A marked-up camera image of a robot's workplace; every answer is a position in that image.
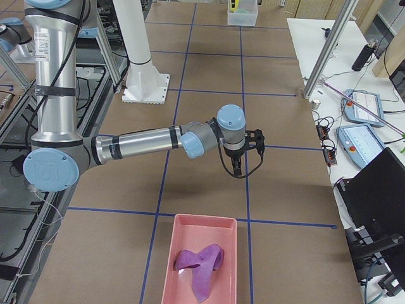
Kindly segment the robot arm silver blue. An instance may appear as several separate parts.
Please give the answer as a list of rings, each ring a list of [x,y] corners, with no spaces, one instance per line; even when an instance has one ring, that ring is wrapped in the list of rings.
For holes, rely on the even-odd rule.
[[[37,56],[34,37],[17,17],[1,20],[1,49],[15,63],[35,63],[44,60],[43,57]]]
[[[34,29],[38,129],[23,173],[37,189],[58,192],[88,169],[112,160],[182,148],[197,158],[218,148],[240,175],[248,149],[245,115],[239,106],[219,109],[206,123],[191,122],[121,135],[82,137],[77,130],[75,47],[81,32],[97,32],[94,1],[27,1],[25,17]]]

